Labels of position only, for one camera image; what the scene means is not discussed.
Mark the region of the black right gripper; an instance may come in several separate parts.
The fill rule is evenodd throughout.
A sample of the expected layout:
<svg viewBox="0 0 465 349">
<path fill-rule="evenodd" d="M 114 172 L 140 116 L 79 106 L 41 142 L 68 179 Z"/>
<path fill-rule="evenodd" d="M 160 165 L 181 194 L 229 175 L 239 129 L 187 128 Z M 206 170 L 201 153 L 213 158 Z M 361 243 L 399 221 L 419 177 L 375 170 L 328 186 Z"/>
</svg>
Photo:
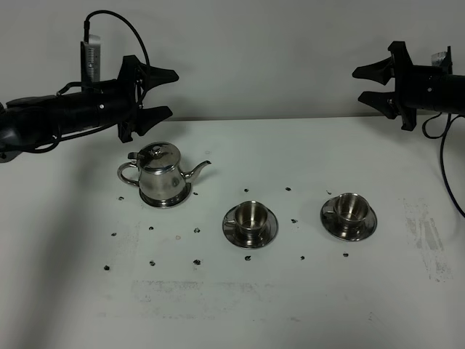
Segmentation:
<svg viewBox="0 0 465 349">
<path fill-rule="evenodd" d="M 395 78 L 394 92 L 363 92 L 358 101 L 368 105 L 388 119 L 402 118 L 401 129 L 412 131 L 417 125 L 417 110 L 450 113 L 446 105 L 446 79 L 452 74 L 442 72 L 439 67 L 413 64 L 406 43 L 393 41 L 388 51 L 391 58 L 377 63 L 357 67 L 352 77 L 378 82 L 386 85 Z"/>
</svg>

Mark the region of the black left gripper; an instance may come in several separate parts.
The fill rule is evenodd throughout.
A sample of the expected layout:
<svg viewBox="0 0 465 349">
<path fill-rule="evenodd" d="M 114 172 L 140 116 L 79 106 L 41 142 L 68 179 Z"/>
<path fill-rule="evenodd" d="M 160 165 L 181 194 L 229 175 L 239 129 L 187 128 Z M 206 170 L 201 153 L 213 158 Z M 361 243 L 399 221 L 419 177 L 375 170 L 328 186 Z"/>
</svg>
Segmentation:
<svg viewBox="0 0 465 349">
<path fill-rule="evenodd" d="M 54 121 L 65 140 L 116 126 L 120 141 L 131 142 L 133 128 L 142 137 L 173 115 L 168 106 L 140 109 L 145 94 L 152 88 L 178 80 L 174 70 L 150 67 L 134 55 L 125 56 L 116 79 L 101 81 L 92 91 L 57 97 Z"/>
</svg>

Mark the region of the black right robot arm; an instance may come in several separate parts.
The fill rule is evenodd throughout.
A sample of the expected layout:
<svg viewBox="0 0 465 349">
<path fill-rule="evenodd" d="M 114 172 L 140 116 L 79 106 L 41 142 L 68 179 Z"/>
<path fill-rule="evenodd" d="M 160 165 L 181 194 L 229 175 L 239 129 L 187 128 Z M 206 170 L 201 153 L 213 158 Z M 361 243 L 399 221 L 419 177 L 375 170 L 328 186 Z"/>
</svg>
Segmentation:
<svg viewBox="0 0 465 349">
<path fill-rule="evenodd" d="M 404 131 L 413 131 L 417 110 L 464 114 L 464 76 L 453 74 L 451 48 L 432 55 L 431 65 L 413 64 L 404 41 L 393 41 L 390 56 L 357 67 L 352 76 L 386 85 L 395 80 L 392 92 L 363 92 L 358 101 L 388 119 L 402 118 Z"/>
</svg>

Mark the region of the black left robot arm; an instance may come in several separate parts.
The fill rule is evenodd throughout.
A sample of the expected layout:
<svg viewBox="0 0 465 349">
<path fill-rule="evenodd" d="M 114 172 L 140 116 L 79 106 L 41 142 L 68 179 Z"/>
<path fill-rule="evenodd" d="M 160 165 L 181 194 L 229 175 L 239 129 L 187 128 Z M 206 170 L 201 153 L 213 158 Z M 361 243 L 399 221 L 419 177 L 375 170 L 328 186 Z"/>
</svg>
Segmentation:
<svg viewBox="0 0 465 349">
<path fill-rule="evenodd" d="M 143 108 L 142 99 L 178 79 L 173 70 L 146 66 L 128 55 L 116 79 L 74 81 L 55 95 L 12 100 L 1 107 L 1 161 L 20 153 L 46 153 L 61 142 L 111 127 L 128 143 L 133 133 L 143 136 L 172 116 L 167 106 Z"/>
</svg>

